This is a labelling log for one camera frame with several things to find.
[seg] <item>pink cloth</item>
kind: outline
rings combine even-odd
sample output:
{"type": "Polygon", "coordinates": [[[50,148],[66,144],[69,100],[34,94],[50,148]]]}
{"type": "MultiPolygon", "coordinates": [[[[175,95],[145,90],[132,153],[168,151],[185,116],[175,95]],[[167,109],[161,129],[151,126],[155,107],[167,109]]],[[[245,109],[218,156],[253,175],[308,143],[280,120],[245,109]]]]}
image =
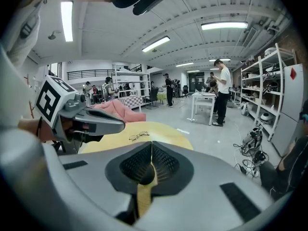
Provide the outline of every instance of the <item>pink cloth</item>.
{"type": "Polygon", "coordinates": [[[96,104],[93,106],[94,109],[102,109],[106,113],[109,113],[123,121],[128,122],[137,122],[145,121],[145,113],[134,112],[130,108],[126,107],[119,100],[114,99],[106,103],[96,104]]]}

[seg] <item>black and white marker cube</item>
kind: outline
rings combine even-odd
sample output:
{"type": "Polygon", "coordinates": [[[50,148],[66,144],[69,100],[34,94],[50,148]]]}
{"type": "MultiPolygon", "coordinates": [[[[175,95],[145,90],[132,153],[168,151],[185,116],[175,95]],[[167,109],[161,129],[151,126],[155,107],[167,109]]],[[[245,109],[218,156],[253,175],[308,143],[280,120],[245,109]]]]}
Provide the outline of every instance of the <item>black and white marker cube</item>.
{"type": "Polygon", "coordinates": [[[57,113],[63,109],[68,100],[75,98],[77,92],[62,79],[46,76],[35,104],[38,112],[51,128],[57,113]]]}

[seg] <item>ceiling light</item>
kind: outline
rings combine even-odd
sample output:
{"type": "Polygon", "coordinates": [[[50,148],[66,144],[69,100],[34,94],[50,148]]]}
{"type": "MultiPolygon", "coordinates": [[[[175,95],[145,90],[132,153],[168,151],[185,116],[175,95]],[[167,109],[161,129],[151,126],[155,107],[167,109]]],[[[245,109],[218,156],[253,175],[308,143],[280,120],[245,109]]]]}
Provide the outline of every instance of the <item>ceiling light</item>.
{"type": "Polygon", "coordinates": [[[220,29],[220,28],[244,28],[248,27],[247,22],[213,22],[213,23],[205,23],[201,24],[202,30],[210,30],[210,29],[220,29]]]}
{"type": "Polygon", "coordinates": [[[159,39],[158,41],[155,41],[153,44],[149,45],[148,47],[144,48],[142,51],[143,52],[148,52],[151,49],[154,49],[155,47],[157,47],[157,46],[159,46],[159,45],[161,45],[163,43],[166,43],[168,41],[170,41],[170,38],[168,36],[163,37],[163,38],[159,39]]]}
{"type": "Polygon", "coordinates": [[[73,11],[72,1],[61,2],[62,25],[66,42],[73,41],[72,11],[73,11]]]}
{"type": "MultiPolygon", "coordinates": [[[[216,61],[217,59],[210,59],[210,62],[214,62],[216,61]]],[[[231,59],[230,58],[224,58],[224,59],[220,59],[221,61],[230,61],[231,59]]]]}
{"type": "Polygon", "coordinates": [[[187,64],[180,64],[180,65],[175,65],[175,67],[182,67],[182,66],[187,66],[187,65],[192,65],[193,63],[187,63],[187,64]]]}

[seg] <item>office chair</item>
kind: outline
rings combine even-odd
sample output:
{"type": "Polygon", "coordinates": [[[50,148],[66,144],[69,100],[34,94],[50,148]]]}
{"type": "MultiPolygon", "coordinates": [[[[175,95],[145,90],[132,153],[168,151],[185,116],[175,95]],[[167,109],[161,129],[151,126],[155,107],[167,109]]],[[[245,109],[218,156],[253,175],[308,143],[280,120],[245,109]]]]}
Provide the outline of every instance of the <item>office chair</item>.
{"type": "Polygon", "coordinates": [[[152,107],[154,108],[158,108],[158,106],[154,105],[153,104],[153,101],[155,101],[155,104],[157,102],[157,93],[158,93],[158,88],[155,88],[155,89],[152,89],[150,91],[150,96],[149,96],[149,99],[145,98],[145,102],[147,103],[148,101],[149,102],[152,102],[152,107]]]}
{"type": "Polygon", "coordinates": [[[183,91],[182,91],[182,93],[184,94],[184,97],[185,97],[185,98],[189,97],[189,96],[188,96],[188,86],[187,86],[187,85],[183,86],[183,91]]]}

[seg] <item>floor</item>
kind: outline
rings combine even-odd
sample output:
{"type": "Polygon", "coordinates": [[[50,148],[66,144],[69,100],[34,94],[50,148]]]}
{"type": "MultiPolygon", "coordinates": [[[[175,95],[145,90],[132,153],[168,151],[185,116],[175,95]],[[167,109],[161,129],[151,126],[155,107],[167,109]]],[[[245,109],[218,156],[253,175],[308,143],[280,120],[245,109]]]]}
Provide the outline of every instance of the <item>floor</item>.
{"type": "MultiPolygon", "coordinates": [[[[241,145],[247,133],[254,127],[253,118],[241,115],[239,107],[227,108],[226,123],[223,127],[215,127],[208,125],[210,109],[206,106],[203,106],[203,111],[198,108],[194,121],[190,121],[191,97],[174,98],[173,108],[168,107],[166,102],[162,105],[158,101],[156,105],[159,108],[151,110],[142,108],[142,112],[146,113],[146,120],[161,122],[180,129],[195,151],[218,157],[232,166],[236,163],[242,165],[242,160],[248,159],[233,147],[234,143],[241,145]]],[[[264,132],[262,149],[269,155],[269,161],[277,166],[281,158],[272,144],[267,141],[267,136],[264,132]]]]}

